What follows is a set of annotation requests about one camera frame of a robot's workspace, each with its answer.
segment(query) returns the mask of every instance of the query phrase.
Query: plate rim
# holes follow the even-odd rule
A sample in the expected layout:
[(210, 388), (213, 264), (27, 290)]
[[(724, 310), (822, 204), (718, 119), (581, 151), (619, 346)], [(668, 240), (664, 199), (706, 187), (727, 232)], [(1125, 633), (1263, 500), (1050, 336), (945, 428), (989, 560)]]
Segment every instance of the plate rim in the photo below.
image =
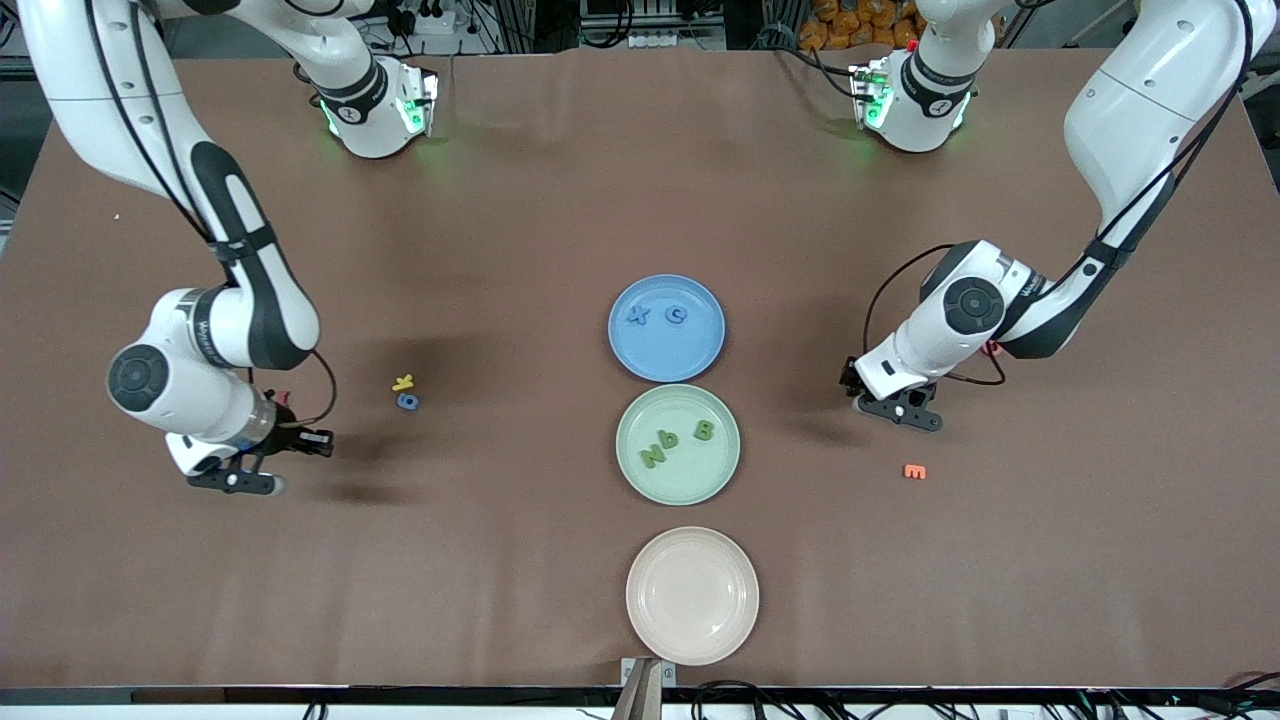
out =
[[(634, 593), (636, 592), (635, 587), (636, 583), (639, 582), (636, 579), (636, 571), (640, 565), (640, 560), (645, 556), (646, 552), (650, 552), (650, 550), (654, 548), (660, 541), (668, 538), (669, 536), (675, 536), (677, 533), (708, 537), (709, 539), (727, 543), (728, 548), (731, 550), (731, 553), (736, 555), (736, 560), (742, 561), (742, 566), (746, 569), (746, 575), (751, 584), (751, 592), (748, 593), (750, 597), (749, 601), (750, 621), (745, 624), (745, 628), (742, 630), (742, 637), (739, 638), (737, 642), (731, 643), (730, 647), (723, 653), (710, 655), (709, 656), (710, 660), (698, 659), (695, 661), (690, 661), (687, 660), (689, 656), (681, 659), (681, 657), (669, 657), (667, 655), (663, 655), (662, 651), (650, 644), (649, 639), (646, 639), (644, 633), (640, 632), (640, 625), (636, 623), (636, 615), (639, 614), (637, 610), (639, 603), (634, 602)], [(726, 657), (737, 652), (739, 648), (741, 648), (742, 644), (746, 643), (748, 638), (751, 637), (751, 632), (755, 630), (755, 623), (759, 620), (760, 616), (760, 578), (755, 573), (755, 564), (751, 562), (751, 556), (749, 556), (746, 551), (742, 550), (742, 546), (740, 546), (733, 538), (728, 537), (727, 534), (719, 530), (707, 528), (704, 525), (681, 525), (678, 528), (671, 528), (668, 530), (658, 533), (657, 536), (650, 538), (649, 542), (646, 542), (644, 547), (640, 548), (639, 552), (636, 552), (635, 559), (631, 561), (631, 569), (627, 570), (627, 585), (626, 585), (625, 600), (627, 603), (627, 619), (631, 620), (631, 629), (636, 633), (636, 635), (640, 638), (640, 642), (644, 643), (645, 647), (648, 647), (650, 651), (653, 651), (663, 660), (669, 660), (672, 662), (676, 662), (677, 665), (698, 667), (703, 665), (712, 665), (724, 660)]]
[[(733, 445), (735, 445), (735, 451), (733, 451), (733, 464), (728, 469), (728, 473), (724, 475), (724, 480), (721, 482), (718, 487), (716, 487), (714, 489), (712, 489), (709, 495), (707, 495), (705, 497), (696, 498), (696, 500), (690, 500), (690, 501), (686, 501), (686, 502), (667, 502), (664, 500), (658, 500), (657, 497), (654, 497), (654, 496), (649, 495), (648, 492), (645, 492), (637, 484), (637, 480), (634, 479), (627, 473), (627, 464), (622, 460), (623, 454), (625, 454), (625, 450), (622, 447), (623, 441), (625, 441), (625, 438), (622, 436), (622, 427), (623, 427), (623, 423), (626, 423), (626, 420), (627, 420), (627, 415), (631, 413), (631, 410), (637, 404), (640, 404), (641, 400), (644, 400), (649, 395), (654, 395), (654, 393), (658, 393), (658, 392), (673, 392), (673, 391), (677, 391), (677, 389), (678, 391), (692, 389), (692, 391), (695, 391), (695, 395), (700, 393), (700, 395), (703, 395), (705, 397), (709, 397), (721, 409), (724, 410), (724, 414), (728, 416), (728, 419), (733, 424), (733, 441), (735, 441)], [(714, 392), (712, 392), (712, 391), (709, 391), (707, 388), (698, 387), (695, 384), (690, 384), (690, 383), (666, 383), (666, 384), (660, 384), (658, 387), (652, 387), (652, 388), (641, 392), (622, 411), (622, 416), (618, 418), (618, 427), (617, 427), (617, 429), (613, 433), (613, 455), (617, 459), (618, 469), (622, 471), (622, 477), (627, 480), (627, 484), (631, 486), (631, 488), (635, 489), (636, 492), (639, 492), (641, 496), (644, 496), (645, 498), (648, 498), (652, 502), (657, 502), (658, 505), (663, 505), (663, 506), (667, 506), (667, 507), (689, 507), (689, 506), (692, 506), (692, 505), (699, 505), (701, 502), (707, 502), (708, 500), (710, 500), (710, 498), (716, 497), (717, 495), (719, 495), (721, 491), (723, 491), (726, 487), (728, 487), (728, 482), (733, 479), (733, 475), (737, 473), (737, 466), (742, 461), (742, 430), (741, 430), (741, 428), (737, 424), (737, 418), (733, 416), (733, 410), (731, 410), (730, 406), (728, 406), (728, 404), (726, 404), (723, 400), (721, 400), (719, 396), (717, 396)]]
[[(625, 355), (618, 351), (618, 336), (614, 333), (614, 329), (613, 329), (614, 324), (616, 324), (614, 319), (621, 316), (622, 299), (626, 297), (628, 292), (631, 292), (636, 286), (639, 286), (641, 283), (652, 282), (654, 279), (667, 279), (667, 278), (675, 278), (676, 281), (680, 281), (680, 282), (692, 283), (696, 288), (699, 288), (703, 292), (705, 292), (707, 297), (710, 299), (712, 304), (719, 311), (719, 318), (721, 318), (721, 322), (719, 322), (719, 333), (718, 333), (719, 337), (717, 338), (714, 351), (710, 354), (710, 357), (708, 359), (707, 364), (703, 365), (701, 368), (698, 368), (696, 370), (694, 370), (689, 375), (677, 377), (677, 378), (673, 378), (673, 379), (654, 377), (652, 374), (643, 373), (643, 372), (640, 372), (640, 368), (637, 368), (635, 364), (627, 363), (623, 359)], [(630, 372), (631, 374), (634, 374), (634, 375), (636, 375), (639, 378), (646, 379), (649, 382), (654, 382), (654, 383), (682, 383), (685, 380), (690, 380), (692, 378), (696, 378), (698, 375), (701, 375), (703, 373), (705, 373), (707, 370), (709, 370), (712, 365), (716, 364), (716, 360), (719, 359), (721, 352), (724, 351), (724, 340), (728, 336), (728, 318), (724, 316), (724, 306), (721, 305), (719, 297), (716, 297), (716, 293), (712, 292), (712, 290), (709, 287), (707, 287), (705, 284), (695, 281), (694, 278), (691, 278), (689, 275), (681, 275), (678, 273), (655, 273), (655, 274), (652, 274), (652, 275), (643, 277), (643, 278), (635, 281), (634, 283), (628, 284), (626, 287), (626, 290), (623, 290), (622, 292), (620, 292), (618, 296), (613, 300), (613, 306), (609, 307), (609, 314), (605, 318), (605, 323), (604, 324), (605, 324), (605, 332), (607, 332), (607, 334), (609, 337), (609, 350), (613, 351), (613, 356), (618, 360), (618, 363), (623, 368), (626, 368), (627, 372)]]

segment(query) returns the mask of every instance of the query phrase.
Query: table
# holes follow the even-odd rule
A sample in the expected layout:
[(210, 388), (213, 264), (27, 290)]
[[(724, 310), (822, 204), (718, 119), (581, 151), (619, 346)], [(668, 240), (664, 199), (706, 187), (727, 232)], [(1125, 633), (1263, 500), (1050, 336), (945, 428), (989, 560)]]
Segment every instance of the table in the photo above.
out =
[[(1061, 119), (1101, 59), (997, 51), (968, 126), (920, 156), (764, 53), (433, 60), (438, 137), (378, 161), (326, 136), (284, 61), (182, 64), (340, 382), (334, 457), (271, 459), (276, 500), (188, 488), (109, 404), (108, 361), (155, 299), (219, 270), (166, 201), (51, 133), (0, 263), (0, 683), (616, 682), (644, 652), (627, 568), (678, 525), (735, 538), (763, 591), (746, 644), (686, 683), (1277, 665), (1280, 202), (1240, 108), (1057, 357), (945, 384), (936, 436), (855, 415), (836, 384), (872, 292), (919, 250), (1074, 260), (1098, 213)], [(658, 272), (708, 284), (730, 322), (696, 383), (733, 409), (742, 464), (694, 507), (645, 501), (613, 459), (649, 384), (604, 319)], [(416, 415), (389, 388), (404, 373)], [(315, 364), (260, 382), (303, 413), (325, 400)]]

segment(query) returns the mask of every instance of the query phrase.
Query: brown tabletop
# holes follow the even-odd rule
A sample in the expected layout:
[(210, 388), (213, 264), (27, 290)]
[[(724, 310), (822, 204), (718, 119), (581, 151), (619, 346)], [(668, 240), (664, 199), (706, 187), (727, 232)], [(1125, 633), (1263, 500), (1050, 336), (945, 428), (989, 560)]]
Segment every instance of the brown tabletop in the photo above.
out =
[[(187, 487), (109, 402), (151, 304), (220, 275), (166, 201), (54, 132), (0, 261), (0, 683), (616, 682), (644, 653), (628, 565), (678, 525), (741, 543), (763, 593), (741, 650), (684, 682), (1276, 666), (1280, 202), (1239, 106), (1057, 357), (943, 383), (936, 436), (836, 384), (915, 252), (986, 237), (1051, 277), (1074, 260), (1098, 210), (1062, 117), (1101, 58), (996, 53), (968, 124), (922, 156), (763, 53), (438, 60), (438, 137), (379, 161), (326, 136), (285, 61), (183, 64), (340, 382), (334, 457), (270, 459), (291, 480), (270, 500)], [(924, 270), (886, 293), (876, 340)], [(694, 507), (646, 501), (613, 456), (650, 384), (605, 315), (659, 272), (708, 284), (730, 324), (695, 382), (736, 414), (742, 462)], [(415, 415), (389, 387), (404, 373)], [(326, 397), (315, 364), (260, 380), (303, 413)]]

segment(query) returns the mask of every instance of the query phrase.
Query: blue plate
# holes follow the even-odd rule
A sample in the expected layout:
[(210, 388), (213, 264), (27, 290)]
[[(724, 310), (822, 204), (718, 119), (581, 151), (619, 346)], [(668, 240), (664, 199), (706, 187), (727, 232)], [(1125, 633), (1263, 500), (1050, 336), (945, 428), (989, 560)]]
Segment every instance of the blue plate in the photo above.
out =
[(678, 383), (701, 373), (724, 346), (724, 311), (712, 291), (684, 275), (652, 275), (622, 291), (609, 311), (609, 345), (646, 380)]

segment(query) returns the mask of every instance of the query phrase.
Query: plate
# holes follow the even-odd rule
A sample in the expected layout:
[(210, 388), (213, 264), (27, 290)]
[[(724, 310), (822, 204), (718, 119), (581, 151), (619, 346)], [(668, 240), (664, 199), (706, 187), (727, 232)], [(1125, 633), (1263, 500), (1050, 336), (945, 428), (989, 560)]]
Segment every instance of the plate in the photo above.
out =
[(663, 505), (695, 505), (733, 477), (737, 421), (718, 397), (689, 384), (655, 387), (622, 414), (614, 442), (631, 487)]
[(627, 575), (631, 626), (658, 657), (710, 665), (751, 634), (760, 584), (751, 560), (708, 528), (676, 528), (649, 541)]
[(724, 311), (696, 281), (650, 275), (613, 302), (609, 346), (622, 365), (646, 380), (687, 380), (710, 368), (724, 347)]

